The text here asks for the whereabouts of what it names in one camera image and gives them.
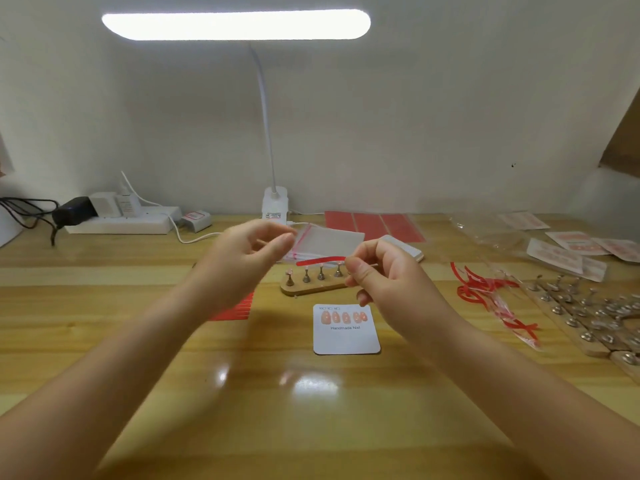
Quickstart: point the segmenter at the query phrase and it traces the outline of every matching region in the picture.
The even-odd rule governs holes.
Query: led desk lamp
[[[343,40],[369,31],[369,15],[356,9],[256,11],[242,13],[121,13],[107,14],[102,22],[130,40]],[[289,198],[276,185],[271,151],[264,73],[258,54],[250,47],[258,72],[262,120],[271,163],[271,186],[264,191],[262,218],[287,223]]]

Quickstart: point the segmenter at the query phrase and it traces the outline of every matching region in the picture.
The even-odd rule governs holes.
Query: black power adapter
[[[51,213],[56,228],[51,233],[51,245],[56,245],[56,234],[62,227],[77,226],[92,217],[98,217],[89,197],[71,199]]]

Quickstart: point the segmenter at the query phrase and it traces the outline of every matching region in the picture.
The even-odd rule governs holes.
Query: white power strip
[[[167,215],[180,221],[180,207],[142,207],[140,217],[92,217],[77,226],[65,227],[69,234],[166,234],[173,229]]]

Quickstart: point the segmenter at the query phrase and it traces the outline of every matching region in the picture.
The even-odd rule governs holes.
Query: table surface
[[[588,225],[539,215],[551,230]],[[252,216],[220,216],[224,230]],[[509,305],[540,325],[534,351],[484,310],[460,300],[449,261],[521,280],[555,273],[482,248],[443,215],[413,216],[427,238],[423,266],[476,327],[532,357],[640,424],[640,387],[608,360],[587,357],[519,291]],[[323,216],[297,216],[324,223]],[[544,231],[532,231],[550,240]],[[178,282],[210,242],[168,235],[69,235],[48,246],[42,226],[0,249],[0,412],[57,375]],[[613,257],[608,286],[640,290],[640,267]],[[443,375],[418,360],[375,307],[381,353],[318,356],[316,303],[355,303],[355,291],[289,298],[276,265],[249,320],[208,322],[187,342],[108,453],[98,478],[542,478]]]

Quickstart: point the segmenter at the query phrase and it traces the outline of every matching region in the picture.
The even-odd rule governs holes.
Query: hand
[[[224,231],[198,261],[184,285],[211,316],[237,305],[293,247],[295,229],[256,219]]]
[[[389,242],[363,242],[345,265],[351,274],[347,286],[363,288],[356,295],[360,306],[375,303],[410,342],[440,321],[460,319],[415,259]]]

